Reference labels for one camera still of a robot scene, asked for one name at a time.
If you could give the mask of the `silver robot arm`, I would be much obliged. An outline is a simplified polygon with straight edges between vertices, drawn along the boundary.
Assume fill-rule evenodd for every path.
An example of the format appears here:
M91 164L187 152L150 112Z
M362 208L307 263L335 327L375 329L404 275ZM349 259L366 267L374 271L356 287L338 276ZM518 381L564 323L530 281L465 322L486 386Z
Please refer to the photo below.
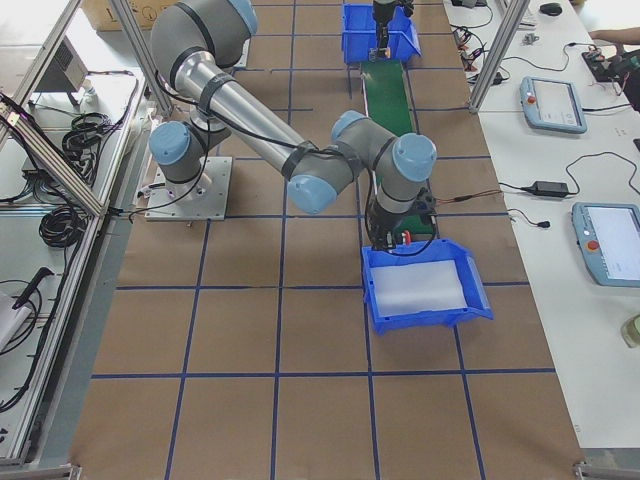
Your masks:
M329 146L304 139L247 91L229 69L257 32L248 1L178 1L151 30L151 54L162 82L214 118L273 166L287 181L288 197L302 211L318 214L361 172L369 175L366 231L375 250L395 253L408 238L398 228L405 217L430 221L435 200L427 188L436 148L415 133L393 134L357 111L334 124Z

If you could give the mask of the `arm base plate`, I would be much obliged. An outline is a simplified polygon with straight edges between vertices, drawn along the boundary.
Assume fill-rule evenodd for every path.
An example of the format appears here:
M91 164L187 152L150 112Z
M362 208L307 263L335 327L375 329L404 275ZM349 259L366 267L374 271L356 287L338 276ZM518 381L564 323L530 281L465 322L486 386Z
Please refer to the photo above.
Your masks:
M225 218L233 159L209 156L199 161L204 167L202 176L183 184L167 180L162 167L157 168L156 181L163 186L150 193L143 212L148 221L222 221Z

